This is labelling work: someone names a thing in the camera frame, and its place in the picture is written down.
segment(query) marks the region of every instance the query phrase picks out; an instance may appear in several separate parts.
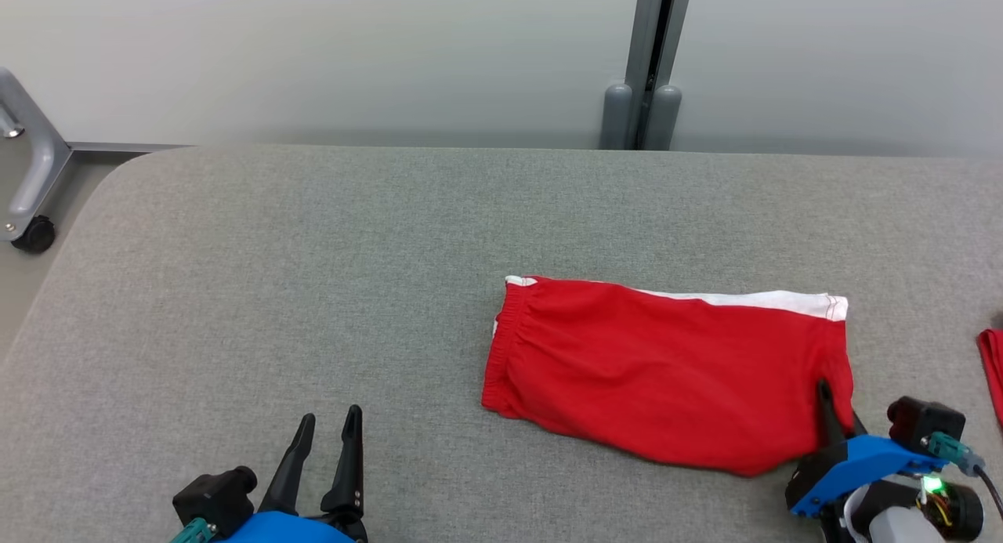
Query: white wall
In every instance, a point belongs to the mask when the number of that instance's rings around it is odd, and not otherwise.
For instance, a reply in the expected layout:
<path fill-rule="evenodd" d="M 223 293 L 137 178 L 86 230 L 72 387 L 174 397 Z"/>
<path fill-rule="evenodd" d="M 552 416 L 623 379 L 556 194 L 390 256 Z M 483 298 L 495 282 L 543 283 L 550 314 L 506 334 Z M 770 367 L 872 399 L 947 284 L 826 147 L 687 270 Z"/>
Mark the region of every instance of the white wall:
<path fill-rule="evenodd" d="M 69 142 L 594 148 L 635 3 L 0 0 L 0 65 Z"/>
<path fill-rule="evenodd" d="M 672 149 L 1003 156 L 1003 0 L 690 0 Z"/>

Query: red cloth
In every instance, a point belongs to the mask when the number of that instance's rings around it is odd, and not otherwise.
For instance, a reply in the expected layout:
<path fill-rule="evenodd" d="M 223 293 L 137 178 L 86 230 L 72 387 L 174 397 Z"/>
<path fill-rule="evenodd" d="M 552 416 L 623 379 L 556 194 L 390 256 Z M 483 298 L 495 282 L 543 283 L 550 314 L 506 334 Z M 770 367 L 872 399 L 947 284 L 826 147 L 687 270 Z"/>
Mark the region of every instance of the red cloth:
<path fill-rule="evenodd" d="M 753 476 L 819 448 L 826 378 L 853 427 L 846 299 L 669 297 L 510 277 L 481 403 L 659 463 Z"/>
<path fill-rule="evenodd" d="M 1003 330 L 987 329 L 979 334 L 979 351 L 982 352 L 982 364 L 986 367 L 986 380 L 989 382 L 989 395 L 993 398 L 993 409 L 996 419 L 1003 426 L 1003 361 L 1000 360 L 1000 350 L 1003 349 Z"/>

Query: floor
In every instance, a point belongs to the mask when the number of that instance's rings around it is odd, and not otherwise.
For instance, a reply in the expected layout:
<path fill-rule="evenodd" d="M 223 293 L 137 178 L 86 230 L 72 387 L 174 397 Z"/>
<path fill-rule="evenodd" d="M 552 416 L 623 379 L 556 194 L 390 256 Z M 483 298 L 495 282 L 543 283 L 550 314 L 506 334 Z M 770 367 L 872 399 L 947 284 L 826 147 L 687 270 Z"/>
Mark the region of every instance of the floor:
<path fill-rule="evenodd" d="M 76 215 L 108 173 L 135 155 L 73 154 L 55 187 L 40 208 L 56 225 L 56 242 L 40 255 L 28 255 L 0 242 L 0 357 L 14 341 L 21 321 L 28 314 L 35 294 L 72 227 Z M 28 134 L 15 140 L 0 139 L 0 208 L 6 211 L 31 160 Z"/>

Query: green led light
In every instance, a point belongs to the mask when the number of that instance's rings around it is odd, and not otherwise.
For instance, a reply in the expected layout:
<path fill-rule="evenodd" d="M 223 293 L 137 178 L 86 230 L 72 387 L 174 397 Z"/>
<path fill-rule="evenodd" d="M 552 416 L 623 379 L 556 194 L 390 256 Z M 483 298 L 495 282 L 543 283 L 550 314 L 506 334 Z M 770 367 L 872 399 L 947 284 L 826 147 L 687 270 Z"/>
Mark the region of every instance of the green led light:
<path fill-rule="evenodd" d="M 944 482 L 937 477 L 923 477 L 923 490 L 937 492 L 944 488 Z"/>

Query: teal connector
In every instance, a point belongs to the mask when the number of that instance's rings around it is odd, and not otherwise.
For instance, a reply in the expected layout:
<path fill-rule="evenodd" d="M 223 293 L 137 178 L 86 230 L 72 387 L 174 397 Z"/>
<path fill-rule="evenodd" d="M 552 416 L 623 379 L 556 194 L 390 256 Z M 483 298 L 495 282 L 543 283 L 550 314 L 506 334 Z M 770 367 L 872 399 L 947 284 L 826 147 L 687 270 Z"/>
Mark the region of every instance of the teal connector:
<path fill-rule="evenodd" d="M 196 518 L 171 543 L 208 543 L 215 535 L 214 529 L 204 519 Z"/>
<path fill-rule="evenodd" d="M 927 451 L 957 465 L 961 472 L 969 477 L 978 476 L 975 472 L 976 467 L 982 470 L 986 468 L 985 460 L 976 455 L 971 448 L 943 432 L 935 432 L 929 440 L 924 439 L 924 441 L 927 442 Z"/>

